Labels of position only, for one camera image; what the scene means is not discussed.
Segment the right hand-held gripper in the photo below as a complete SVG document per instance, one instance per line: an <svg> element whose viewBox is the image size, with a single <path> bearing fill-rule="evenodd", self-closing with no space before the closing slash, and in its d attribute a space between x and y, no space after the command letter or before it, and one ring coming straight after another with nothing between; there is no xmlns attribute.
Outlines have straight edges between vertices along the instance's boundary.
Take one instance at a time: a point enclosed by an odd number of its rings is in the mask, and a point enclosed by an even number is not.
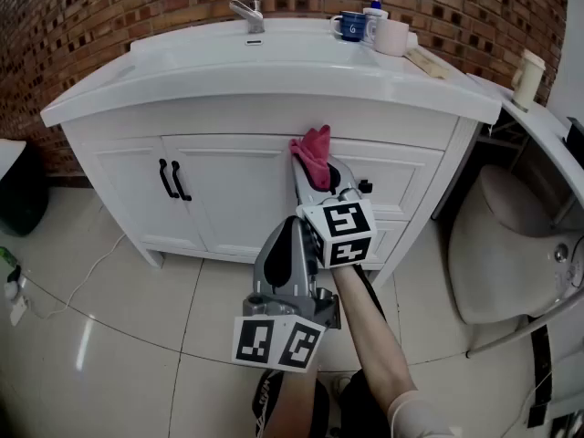
<svg viewBox="0 0 584 438"><path fill-rule="evenodd" d="M291 156L298 199L314 199L317 190L297 155ZM312 234L315 252L324 268L363 263L371 255L377 226L369 199L361 196L354 175L341 160L328 157L329 191L335 196L322 203L303 203L297 215L304 219Z"/></svg>

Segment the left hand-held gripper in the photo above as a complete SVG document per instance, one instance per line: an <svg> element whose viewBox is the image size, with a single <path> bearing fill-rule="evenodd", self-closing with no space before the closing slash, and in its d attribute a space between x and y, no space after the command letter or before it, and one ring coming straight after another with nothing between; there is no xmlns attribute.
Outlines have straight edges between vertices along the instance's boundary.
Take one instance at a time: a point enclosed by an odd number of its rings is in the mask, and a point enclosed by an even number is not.
<svg viewBox="0 0 584 438"><path fill-rule="evenodd" d="M314 237L297 216L282 221L266 239L254 265L257 292L309 291L318 273ZM252 293L235 318L232 362L305 373L324 334L340 329L339 297L324 287L315 296Z"/></svg>

